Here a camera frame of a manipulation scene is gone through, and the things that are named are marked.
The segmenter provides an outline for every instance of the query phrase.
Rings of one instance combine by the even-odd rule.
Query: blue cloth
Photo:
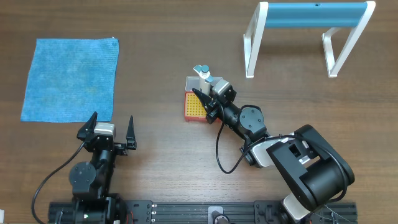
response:
[[[119,40],[37,39],[21,121],[110,121]]]

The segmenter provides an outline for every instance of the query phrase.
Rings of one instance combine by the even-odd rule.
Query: wooden table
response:
[[[124,141],[134,116],[138,149],[117,158],[112,192],[156,202],[280,200],[290,190],[275,168],[242,163],[231,175],[215,160],[219,124],[183,118],[185,77],[196,64],[231,82],[236,105],[262,108],[271,134],[311,124],[354,170],[345,200],[360,223],[396,223],[398,209],[398,1],[376,1],[367,28],[338,78],[328,78],[326,29],[266,30],[255,78],[245,79],[242,34],[258,1],[3,1],[0,7],[0,209],[5,221],[32,223],[36,188],[75,152],[81,123],[22,123],[27,74],[37,38],[119,39],[112,123]],[[347,32],[333,36],[342,49]],[[231,167],[241,140],[222,133]],[[69,201],[71,167],[42,189],[36,208]]]

